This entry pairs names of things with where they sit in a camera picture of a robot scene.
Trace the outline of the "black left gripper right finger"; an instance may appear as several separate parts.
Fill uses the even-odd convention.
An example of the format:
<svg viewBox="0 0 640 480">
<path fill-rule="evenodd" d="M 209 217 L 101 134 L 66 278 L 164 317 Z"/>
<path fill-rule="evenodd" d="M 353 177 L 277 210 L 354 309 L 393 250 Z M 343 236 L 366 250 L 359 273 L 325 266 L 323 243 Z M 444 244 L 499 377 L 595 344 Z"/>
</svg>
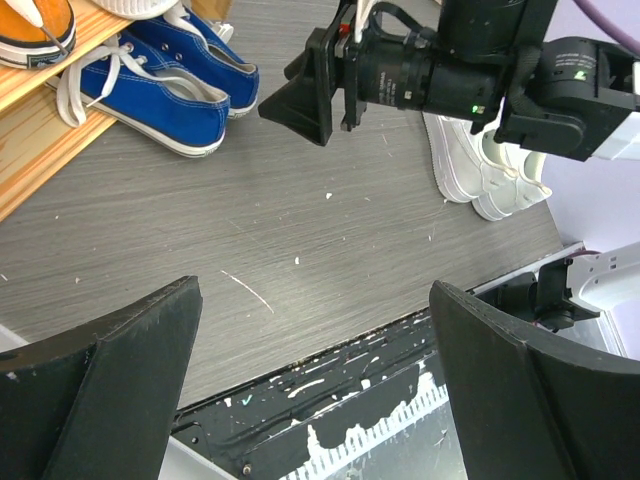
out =
<svg viewBox="0 0 640 480">
<path fill-rule="evenodd" d="M 468 478 L 638 478 L 638 361 L 445 282 L 429 302 Z"/>
</svg>

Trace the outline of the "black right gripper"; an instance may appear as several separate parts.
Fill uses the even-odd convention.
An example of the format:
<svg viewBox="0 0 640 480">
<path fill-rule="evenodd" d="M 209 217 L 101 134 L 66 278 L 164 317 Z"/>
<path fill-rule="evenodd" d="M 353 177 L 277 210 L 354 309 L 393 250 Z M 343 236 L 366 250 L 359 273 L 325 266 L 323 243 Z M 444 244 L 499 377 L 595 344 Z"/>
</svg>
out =
<svg viewBox="0 0 640 480">
<path fill-rule="evenodd" d="M 284 68 L 287 82 L 259 116 L 317 146 L 333 133 L 332 98 L 344 92 L 342 129 L 368 104 L 451 116 L 480 128 L 503 99 L 532 107 L 535 70 L 553 1 L 445 1 L 435 28 L 388 1 L 342 1 L 333 28 L 315 28 Z"/>
</svg>

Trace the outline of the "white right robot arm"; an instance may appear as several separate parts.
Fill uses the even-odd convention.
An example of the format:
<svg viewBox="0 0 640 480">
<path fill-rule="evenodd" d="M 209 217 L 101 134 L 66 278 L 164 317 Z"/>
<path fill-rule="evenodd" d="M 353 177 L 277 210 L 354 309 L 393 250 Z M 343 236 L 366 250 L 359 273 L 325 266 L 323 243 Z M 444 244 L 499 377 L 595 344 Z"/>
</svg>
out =
<svg viewBox="0 0 640 480">
<path fill-rule="evenodd" d="M 545 159 L 639 156 L 639 45 L 587 1 L 609 38 L 547 40 L 552 1 L 444 1 L 436 27 L 384 1 L 343 1 L 259 106 L 324 146 L 332 99 L 344 130 L 371 104 L 419 111 L 436 185 L 488 221 L 547 200 Z"/>
</svg>

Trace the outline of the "black white sneaker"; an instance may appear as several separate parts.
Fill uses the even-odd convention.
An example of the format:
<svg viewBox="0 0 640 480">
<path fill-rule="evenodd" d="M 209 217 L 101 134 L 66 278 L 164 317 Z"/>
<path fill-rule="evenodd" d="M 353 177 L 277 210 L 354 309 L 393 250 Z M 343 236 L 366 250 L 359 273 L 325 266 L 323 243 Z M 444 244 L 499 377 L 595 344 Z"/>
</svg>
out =
<svg viewBox="0 0 640 480">
<path fill-rule="evenodd" d="M 178 0 L 92 0 L 92 3 L 117 17 L 148 20 L 158 17 L 179 3 Z"/>
</svg>

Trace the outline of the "blue sneaker one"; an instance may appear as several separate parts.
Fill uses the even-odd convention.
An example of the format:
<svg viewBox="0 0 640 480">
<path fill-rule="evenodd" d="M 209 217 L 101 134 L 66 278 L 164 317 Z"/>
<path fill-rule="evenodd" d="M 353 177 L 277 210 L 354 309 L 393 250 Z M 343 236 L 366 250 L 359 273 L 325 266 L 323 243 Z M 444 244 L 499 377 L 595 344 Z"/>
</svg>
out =
<svg viewBox="0 0 640 480">
<path fill-rule="evenodd" d="M 248 114 L 257 102 L 259 69 L 236 54 L 211 23 L 178 2 L 161 16 L 129 26 L 134 36 L 186 67 L 230 97 L 232 118 Z"/>
</svg>

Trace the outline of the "blue sneaker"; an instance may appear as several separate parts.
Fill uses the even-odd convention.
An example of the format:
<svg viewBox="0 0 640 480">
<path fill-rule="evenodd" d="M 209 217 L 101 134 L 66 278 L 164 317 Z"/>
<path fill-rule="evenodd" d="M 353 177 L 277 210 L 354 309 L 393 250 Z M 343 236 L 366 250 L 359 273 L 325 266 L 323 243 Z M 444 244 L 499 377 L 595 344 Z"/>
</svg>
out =
<svg viewBox="0 0 640 480">
<path fill-rule="evenodd" d="M 72 128 L 97 109 L 189 158 L 213 153 L 225 137 L 229 95 L 126 30 L 46 85 L 56 92 L 60 118 Z"/>
</svg>

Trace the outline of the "orange sneaker one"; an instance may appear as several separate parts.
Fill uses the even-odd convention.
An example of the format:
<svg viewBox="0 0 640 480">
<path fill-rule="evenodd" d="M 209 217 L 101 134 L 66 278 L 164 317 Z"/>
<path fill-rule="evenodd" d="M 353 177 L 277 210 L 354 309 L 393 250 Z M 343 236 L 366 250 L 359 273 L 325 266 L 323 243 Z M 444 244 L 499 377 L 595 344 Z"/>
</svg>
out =
<svg viewBox="0 0 640 480">
<path fill-rule="evenodd" d="M 1 0 L 1 64 L 24 70 L 65 60 L 76 44 L 76 18 L 67 0 Z"/>
</svg>

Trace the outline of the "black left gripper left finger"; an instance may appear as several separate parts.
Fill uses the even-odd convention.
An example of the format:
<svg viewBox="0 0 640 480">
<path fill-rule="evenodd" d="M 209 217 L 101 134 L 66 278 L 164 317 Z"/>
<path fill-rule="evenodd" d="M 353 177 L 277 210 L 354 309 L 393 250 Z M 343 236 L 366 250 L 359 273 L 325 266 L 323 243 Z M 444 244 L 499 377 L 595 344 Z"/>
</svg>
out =
<svg viewBox="0 0 640 480">
<path fill-rule="evenodd" d="M 184 276 L 2 353 L 2 478 L 157 478 L 202 305 Z"/>
</svg>

